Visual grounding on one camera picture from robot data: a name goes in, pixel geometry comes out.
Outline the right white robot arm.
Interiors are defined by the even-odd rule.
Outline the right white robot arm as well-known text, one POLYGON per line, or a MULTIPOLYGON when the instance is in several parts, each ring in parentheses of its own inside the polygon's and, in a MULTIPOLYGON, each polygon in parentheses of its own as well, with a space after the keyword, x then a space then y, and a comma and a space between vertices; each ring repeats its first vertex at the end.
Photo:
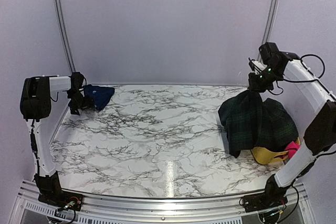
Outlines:
POLYGON ((262 193, 244 196, 243 206, 256 209, 280 203, 295 181, 304 176, 321 156, 335 144, 335 95, 320 81, 309 67, 294 53, 278 52, 267 59, 268 65, 250 60, 249 74, 258 84, 267 85, 274 81, 285 81, 296 85, 306 101, 302 110, 312 109, 313 116, 297 116, 299 126, 305 125, 303 142, 299 150, 279 171, 271 175, 262 193))

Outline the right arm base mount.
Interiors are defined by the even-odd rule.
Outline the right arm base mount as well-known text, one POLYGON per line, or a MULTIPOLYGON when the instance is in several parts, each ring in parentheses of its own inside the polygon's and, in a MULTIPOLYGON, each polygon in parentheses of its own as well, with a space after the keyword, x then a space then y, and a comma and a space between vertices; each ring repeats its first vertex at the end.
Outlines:
POLYGON ((245 195, 239 204, 245 209, 245 212, 253 212, 283 206, 288 202, 285 194, 269 195, 265 192, 245 195))

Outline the front aluminium rail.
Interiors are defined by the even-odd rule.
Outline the front aluminium rail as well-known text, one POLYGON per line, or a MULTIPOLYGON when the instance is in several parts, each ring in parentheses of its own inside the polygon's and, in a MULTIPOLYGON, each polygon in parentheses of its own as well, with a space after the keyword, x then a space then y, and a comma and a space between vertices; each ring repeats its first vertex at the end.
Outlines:
POLYGON ((35 183, 22 182, 9 223, 316 223, 302 183, 287 191, 287 203, 246 212, 244 193, 203 198, 131 198, 82 193, 81 209, 56 213, 38 201, 35 183))

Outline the navy blue t-shirt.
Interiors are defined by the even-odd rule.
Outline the navy blue t-shirt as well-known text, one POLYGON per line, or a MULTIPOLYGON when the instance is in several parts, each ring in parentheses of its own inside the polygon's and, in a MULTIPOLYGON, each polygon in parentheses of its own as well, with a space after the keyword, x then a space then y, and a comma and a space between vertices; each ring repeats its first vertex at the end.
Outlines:
POLYGON ((110 102, 115 93, 113 87, 93 86, 88 84, 83 88, 84 95, 93 101, 94 107, 97 111, 103 110, 110 102))

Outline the right aluminium frame post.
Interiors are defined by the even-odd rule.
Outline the right aluminium frame post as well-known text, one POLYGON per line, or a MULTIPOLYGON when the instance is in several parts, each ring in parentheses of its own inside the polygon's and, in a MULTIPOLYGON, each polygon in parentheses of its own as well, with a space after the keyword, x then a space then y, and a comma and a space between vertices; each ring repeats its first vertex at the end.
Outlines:
POLYGON ((277 8, 278 8, 279 0, 270 0, 269 11, 267 15, 266 26, 264 30, 264 34, 262 37, 262 44, 267 42, 270 38, 271 31, 275 22, 277 8))

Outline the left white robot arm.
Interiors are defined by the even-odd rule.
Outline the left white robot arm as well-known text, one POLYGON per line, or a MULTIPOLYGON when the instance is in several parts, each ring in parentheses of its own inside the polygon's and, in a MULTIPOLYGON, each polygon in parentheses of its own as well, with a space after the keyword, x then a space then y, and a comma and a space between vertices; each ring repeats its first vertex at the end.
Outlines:
POLYGON ((35 162, 34 179, 41 195, 45 195, 54 205, 66 202, 56 165, 51 160, 49 141, 43 140, 43 127, 51 114, 51 105, 57 102, 51 97, 64 92, 69 99, 70 112, 79 115, 80 109, 94 106, 93 100, 83 94, 86 83, 84 75, 74 72, 70 76, 39 76, 24 81, 20 99, 20 112, 26 121, 30 146, 35 162))

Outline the pink garment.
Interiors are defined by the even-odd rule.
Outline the pink garment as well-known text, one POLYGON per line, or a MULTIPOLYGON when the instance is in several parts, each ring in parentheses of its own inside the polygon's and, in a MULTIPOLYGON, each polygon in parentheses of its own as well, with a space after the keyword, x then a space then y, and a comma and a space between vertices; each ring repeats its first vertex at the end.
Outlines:
POLYGON ((294 141, 290 142, 285 148, 288 158, 291 159, 295 155, 295 153, 299 150, 299 148, 300 148, 300 144, 294 141))

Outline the aluminium frame post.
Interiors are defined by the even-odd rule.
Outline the aluminium frame post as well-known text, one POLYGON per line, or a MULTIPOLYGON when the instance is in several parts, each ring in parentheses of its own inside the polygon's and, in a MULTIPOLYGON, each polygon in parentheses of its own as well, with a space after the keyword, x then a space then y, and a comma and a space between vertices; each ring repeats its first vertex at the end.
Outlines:
POLYGON ((279 0, 270 0, 269 11, 267 15, 266 26, 264 30, 264 34, 262 37, 262 44, 267 42, 270 38, 271 31, 275 22, 277 8, 278 8, 279 0))
POLYGON ((60 37, 61 37, 62 45, 64 47, 66 60, 67 60, 70 72, 75 72, 76 67, 74 64, 74 59, 72 56, 72 51, 71 51, 71 47, 70 47, 70 43, 69 43, 69 39, 67 35, 66 23, 64 19, 63 10, 62 10, 61 0, 54 0, 54 6, 55 6, 57 23, 59 26, 60 37))

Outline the dark green plaid garment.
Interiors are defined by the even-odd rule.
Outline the dark green plaid garment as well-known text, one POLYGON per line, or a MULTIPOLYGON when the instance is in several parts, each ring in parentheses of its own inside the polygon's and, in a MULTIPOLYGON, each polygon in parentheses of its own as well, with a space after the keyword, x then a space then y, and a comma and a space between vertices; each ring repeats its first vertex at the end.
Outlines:
POLYGON ((224 101, 218 109, 226 132, 228 152, 237 158, 241 151, 264 147, 281 152, 299 137, 292 117, 282 103, 245 90, 224 101))

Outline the left aluminium frame post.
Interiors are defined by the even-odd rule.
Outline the left aluminium frame post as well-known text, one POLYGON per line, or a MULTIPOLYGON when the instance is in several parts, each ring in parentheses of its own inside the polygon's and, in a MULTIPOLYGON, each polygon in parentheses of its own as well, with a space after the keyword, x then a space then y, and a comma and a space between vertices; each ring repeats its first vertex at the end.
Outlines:
POLYGON ((66 60, 67 60, 70 72, 75 72, 76 67, 74 64, 74 59, 72 56, 72 51, 71 51, 71 47, 70 47, 70 43, 69 43, 69 39, 67 35, 66 23, 64 19, 63 10, 62 10, 61 0, 54 0, 54 6, 55 6, 57 23, 59 26, 60 37, 61 37, 62 45, 64 47, 66 60))

